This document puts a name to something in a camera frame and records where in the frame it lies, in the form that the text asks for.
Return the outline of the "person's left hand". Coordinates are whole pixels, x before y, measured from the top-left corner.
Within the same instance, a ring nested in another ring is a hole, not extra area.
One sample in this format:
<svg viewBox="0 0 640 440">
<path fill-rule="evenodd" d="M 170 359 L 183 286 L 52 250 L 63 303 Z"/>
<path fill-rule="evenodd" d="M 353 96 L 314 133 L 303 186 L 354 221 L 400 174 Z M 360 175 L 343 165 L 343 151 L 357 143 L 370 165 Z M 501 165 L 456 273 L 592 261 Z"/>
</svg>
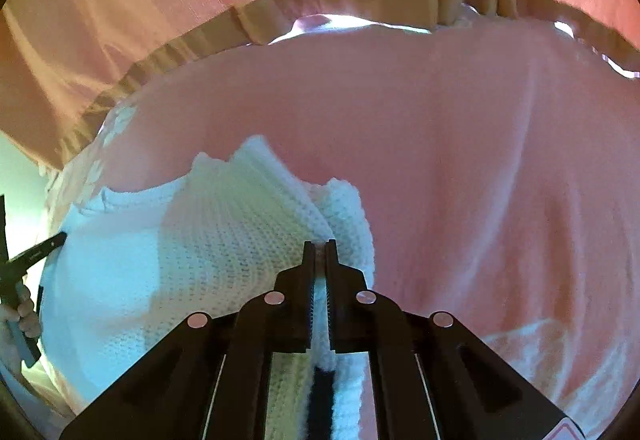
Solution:
<svg viewBox="0 0 640 440">
<path fill-rule="evenodd" d="M 21 379 L 23 361 L 13 338 L 11 326 L 16 325 L 17 329 L 27 338 L 38 339 L 41 336 L 39 316 L 35 312 L 35 304 L 29 290 L 24 288 L 20 295 L 20 304 L 16 309 L 2 304 L 0 316 L 1 362 L 15 378 Z"/>
</svg>

